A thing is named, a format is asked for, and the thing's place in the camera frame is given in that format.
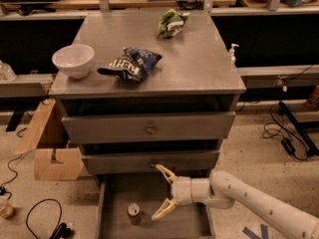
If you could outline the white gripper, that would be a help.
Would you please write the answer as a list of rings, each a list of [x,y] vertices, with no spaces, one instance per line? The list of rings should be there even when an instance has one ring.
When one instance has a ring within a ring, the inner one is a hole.
[[[166,199],[160,208],[152,216],[152,221],[160,220],[171,213],[179,205],[187,205],[195,202],[204,203],[211,195],[208,178],[177,177],[171,170],[161,164],[155,168],[162,173],[170,184],[171,199]]]

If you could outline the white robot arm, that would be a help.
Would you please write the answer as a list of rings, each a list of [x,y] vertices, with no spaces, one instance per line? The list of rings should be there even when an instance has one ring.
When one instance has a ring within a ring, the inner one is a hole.
[[[154,168],[170,185],[171,198],[162,203],[152,220],[160,220],[181,205],[202,203],[226,209],[237,201],[287,239],[319,239],[317,217],[246,184],[227,171],[214,169],[209,178],[190,178],[177,176],[159,163]]]

